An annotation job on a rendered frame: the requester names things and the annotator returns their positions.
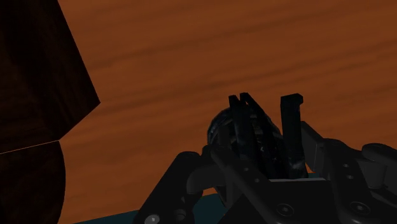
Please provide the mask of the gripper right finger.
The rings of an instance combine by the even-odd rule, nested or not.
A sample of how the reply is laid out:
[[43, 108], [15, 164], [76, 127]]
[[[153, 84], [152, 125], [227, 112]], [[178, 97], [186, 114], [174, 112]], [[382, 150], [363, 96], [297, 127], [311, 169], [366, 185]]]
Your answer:
[[300, 118], [303, 97], [281, 97], [281, 119], [289, 176], [307, 168], [331, 183], [341, 224], [397, 224], [397, 150], [368, 143], [361, 151], [323, 138]]

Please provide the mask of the dark wooden robot stand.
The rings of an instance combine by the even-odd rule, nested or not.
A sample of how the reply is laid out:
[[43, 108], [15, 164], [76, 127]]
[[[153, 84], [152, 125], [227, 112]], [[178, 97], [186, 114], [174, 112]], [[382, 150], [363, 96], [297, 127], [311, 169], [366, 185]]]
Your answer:
[[57, 224], [60, 139], [100, 101], [58, 0], [0, 0], [0, 224]]

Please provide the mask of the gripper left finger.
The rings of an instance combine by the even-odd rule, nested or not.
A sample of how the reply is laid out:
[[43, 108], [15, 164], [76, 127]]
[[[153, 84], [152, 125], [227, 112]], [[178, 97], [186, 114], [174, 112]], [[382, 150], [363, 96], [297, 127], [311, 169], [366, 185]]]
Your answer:
[[[253, 131], [249, 130], [249, 115], [244, 110], [247, 106], [253, 109], [262, 108], [246, 92], [239, 96], [231, 95], [228, 100], [229, 108], [233, 111], [235, 131], [241, 136], [240, 147], [254, 149], [251, 143], [254, 139]], [[221, 145], [231, 150], [227, 146], [228, 131], [221, 129], [218, 134], [219, 143], [207, 143], [201, 154], [184, 151], [176, 156], [139, 209], [133, 224], [196, 224], [193, 208], [208, 188], [216, 190], [221, 203], [227, 209], [239, 200], [241, 191], [226, 180], [211, 158], [211, 150], [215, 146]]]

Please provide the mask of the dark glossy round object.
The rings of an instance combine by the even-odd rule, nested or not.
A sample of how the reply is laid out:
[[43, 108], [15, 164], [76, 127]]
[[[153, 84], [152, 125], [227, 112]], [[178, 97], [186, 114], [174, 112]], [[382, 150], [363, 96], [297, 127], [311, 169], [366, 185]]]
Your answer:
[[207, 130], [207, 143], [219, 143], [218, 131], [228, 131], [227, 146], [240, 158], [250, 160], [269, 179], [298, 179], [309, 175], [302, 151], [293, 153], [287, 149], [279, 128], [262, 109], [247, 106], [244, 113], [249, 115], [249, 130], [253, 131], [251, 143], [254, 149], [240, 147], [241, 136], [235, 131], [231, 108], [220, 111], [211, 121]]

